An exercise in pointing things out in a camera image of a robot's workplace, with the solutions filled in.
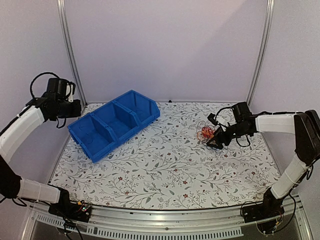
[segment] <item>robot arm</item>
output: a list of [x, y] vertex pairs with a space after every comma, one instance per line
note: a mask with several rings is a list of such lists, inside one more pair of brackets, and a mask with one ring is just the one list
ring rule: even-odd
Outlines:
[[214, 136], [207, 143], [209, 147], [222, 149], [232, 139], [241, 136], [253, 136], [254, 133], [287, 133], [295, 135], [295, 154], [280, 179], [263, 195], [263, 203], [245, 206], [241, 215], [245, 222], [272, 218], [283, 214], [283, 199], [290, 194], [306, 176], [308, 170], [320, 158], [320, 119], [314, 110], [306, 112], [262, 112], [252, 114], [246, 102], [230, 107], [236, 123], [226, 126], [210, 114], [209, 121], [220, 125]]
[[87, 222], [90, 204], [72, 203], [67, 190], [25, 179], [16, 175], [9, 167], [18, 147], [42, 123], [60, 118], [64, 119], [64, 126], [67, 118], [81, 115], [81, 103], [80, 100], [73, 100], [74, 93], [74, 83], [58, 77], [50, 78], [46, 92], [36, 98], [31, 91], [32, 100], [0, 132], [0, 194], [4, 199], [20, 198], [50, 203], [50, 213], [59, 216], [63, 214], [70, 219]]

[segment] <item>patterned mat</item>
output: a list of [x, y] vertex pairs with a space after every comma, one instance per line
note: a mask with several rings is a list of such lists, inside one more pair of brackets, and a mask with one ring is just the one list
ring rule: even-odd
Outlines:
[[[102, 104], [90, 104], [85, 113]], [[50, 181], [73, 200], [135, 209], [199, 209], [260, 201], [279, 172], [260, 134], [207, 148], [197, 125], [224, 103], [158, 103], [161, 116], [107, 157], [92, 163], [71, 139]], [[221, 116], [232, 123], [232, 111]], [[247, 140], [240, 139], [241, 145]]]

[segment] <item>blue plastic bin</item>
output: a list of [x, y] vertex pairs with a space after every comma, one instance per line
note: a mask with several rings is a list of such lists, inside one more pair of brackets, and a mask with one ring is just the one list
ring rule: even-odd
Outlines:
[[159, 116], [155, 101], [131, 90], [70, 124], [68, 129], [73, 140], [96, 163]]

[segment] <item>orange wire bundle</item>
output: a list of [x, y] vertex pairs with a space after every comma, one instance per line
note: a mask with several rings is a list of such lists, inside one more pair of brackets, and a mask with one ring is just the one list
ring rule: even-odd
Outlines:
[[[201, 128], [201, 131], [198, 131], [199, 125], [201, 123], [204, 123], [204, 126]], [[206, 126], [205, 121], [200, 121], [198, 125], [196, 126], [196, 137], [198, 138], [199, 141], [202, 143], [206, 143], [209, 141], [213, 136], [214, 136], [214, 128], [212, 129], [210, 126]]]

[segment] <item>lavender wall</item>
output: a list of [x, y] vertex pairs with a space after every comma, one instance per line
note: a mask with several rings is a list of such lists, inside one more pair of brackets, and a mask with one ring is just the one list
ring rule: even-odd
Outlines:
[[[54, 0], [7, 0], [0, 3], [0, 129], [31, 97], [29, 85], [39, 73], [52, 71], [73, 81]], [[34, 93], [46, 90], [48, 77], [34, 84]], [[36, 129], [13, 156], [10, 166], [25, 178], [46, 183], [68, 135], [46, 122]], [[0, 205], [0, 239], [21, 237], [26, 209], [5, 200]]]
[[[252, 110], [320, 113], [320, 2], [276, 1], [270, 38]], [[290, 163], [295, 149], [293, 135], [265, 134], [280, 170]], [[320, 170], [298, 188], [314, 239], [320, 239]]]
[[267, 1], [66, 1], [88, 102], [135, 89], [155, 100], [246, 99]]

